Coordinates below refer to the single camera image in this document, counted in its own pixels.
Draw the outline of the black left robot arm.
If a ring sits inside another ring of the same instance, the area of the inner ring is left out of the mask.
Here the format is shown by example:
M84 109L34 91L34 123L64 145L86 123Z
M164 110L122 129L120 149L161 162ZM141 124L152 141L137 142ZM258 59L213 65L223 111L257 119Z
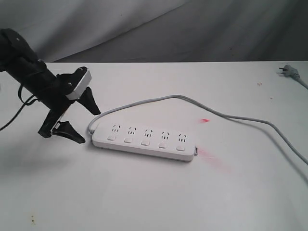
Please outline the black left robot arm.
M44 138L57 135L76 143L85 143L85 139L68 121L62 122L60 119L75 102L93 115L101 113L89 87L91 74L87 67L79 67L71 74L54 75L27 41L16 31L7 28L0 31L0 70L19 82L19 96L23 88L32 94L23 102L23 106L39 101L49 108L39 135Z

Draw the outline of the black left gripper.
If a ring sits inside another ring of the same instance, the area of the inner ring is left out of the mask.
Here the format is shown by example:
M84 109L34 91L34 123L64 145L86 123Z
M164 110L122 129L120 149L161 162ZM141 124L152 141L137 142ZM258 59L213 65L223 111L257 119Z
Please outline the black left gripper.
M75 131L68 121L59 121L60 117L75 102L69 100L64 93L66 83L58 79L54 79L53 81L38 79L37 88L37 98L49 108L47 117L38 133L44 138L56 135L79 144L85 143L85 139ZM93 115L99 115L101 113L94 100L90 87L86 87L77 102L84 106Z

